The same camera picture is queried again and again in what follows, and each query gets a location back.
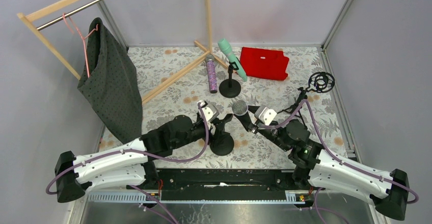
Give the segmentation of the black glitter microphone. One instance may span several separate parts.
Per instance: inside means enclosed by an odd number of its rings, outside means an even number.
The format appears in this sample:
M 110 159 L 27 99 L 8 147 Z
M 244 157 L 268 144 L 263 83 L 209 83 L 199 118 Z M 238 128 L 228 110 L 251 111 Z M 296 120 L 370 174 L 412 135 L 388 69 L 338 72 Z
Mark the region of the black glitter microphone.
M 231 108 L 233 115 L 240 121 L 246 131 L 253 132 L 256 130 L 256 126 L 250 118 L 248 105 L 245 101 L 234 101 Z

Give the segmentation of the black round-base mic stand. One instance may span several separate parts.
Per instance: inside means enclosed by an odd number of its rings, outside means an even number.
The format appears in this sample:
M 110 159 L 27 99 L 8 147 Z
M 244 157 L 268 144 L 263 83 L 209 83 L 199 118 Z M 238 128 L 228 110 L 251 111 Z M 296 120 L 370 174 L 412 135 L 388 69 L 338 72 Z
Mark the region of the black round-base mic stand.
M 225 98 L 235 98 L 241 92 L 240 83 L 232 78 L 234 71 L 233 65 L 228 66 L 228 79 L 221 82 L 219 85 L 219 92 Z

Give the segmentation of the mint green microphone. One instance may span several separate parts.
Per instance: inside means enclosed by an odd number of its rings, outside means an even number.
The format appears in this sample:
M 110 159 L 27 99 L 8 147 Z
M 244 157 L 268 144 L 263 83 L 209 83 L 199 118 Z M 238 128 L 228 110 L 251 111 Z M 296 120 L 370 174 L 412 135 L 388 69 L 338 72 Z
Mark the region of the mint green microphone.
M 228 59 L 229 64 L 233 66 L 233 69 L 236 71 L 236 73 L 242 78 L 243 81 L 247 81 L 248 80 L 247 74 L 244 68 L 242 67 L 239 59 L 233 52 L 230 43 L 225 38 L 222 38 L 218 41 L 218 47 L 220 51 Z

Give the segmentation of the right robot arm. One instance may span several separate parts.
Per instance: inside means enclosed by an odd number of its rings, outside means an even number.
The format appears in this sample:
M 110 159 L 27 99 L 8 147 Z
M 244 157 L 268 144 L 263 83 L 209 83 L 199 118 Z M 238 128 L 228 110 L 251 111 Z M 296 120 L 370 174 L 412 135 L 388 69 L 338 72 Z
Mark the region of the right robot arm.
M 295 164 L 295 184 L 341 192 L 373 205 L 388 218 L 405 220 L 409 195 L 406 172 L 378 170 L 342 157 L 310 139 L 310 131 L 297 119 L 278 129 L 260 128 L 276 125 L 276 112 L 266 106 L 250 106 L 248 111 L 257 119 L 248 130 L 289 152 L 288 158 Z

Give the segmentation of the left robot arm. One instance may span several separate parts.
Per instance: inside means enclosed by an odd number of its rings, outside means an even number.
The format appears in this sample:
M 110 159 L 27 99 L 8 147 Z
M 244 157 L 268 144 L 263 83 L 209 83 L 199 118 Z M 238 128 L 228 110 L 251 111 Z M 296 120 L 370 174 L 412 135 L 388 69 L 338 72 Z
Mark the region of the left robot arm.
M 99 153 L 74 155 L 71 151 L 59 156 L 55 177 L 45 192 L 56 195 L 59 203 L 77 200 L 92 191 L 126 185 L 141 185 L 155 180 L 157 171 L 154 160 L 187 163 L 198 159 L 207 146 L 220 144 L 231 136 L 225 132 L 225 124 L 233 118 L 227 114 L 195 123 L 184 115 L 175 117 L 157 129 L 124 145 Z M 204 139 L 202 150 L 194 157 L 174 159 L 173 151 Z

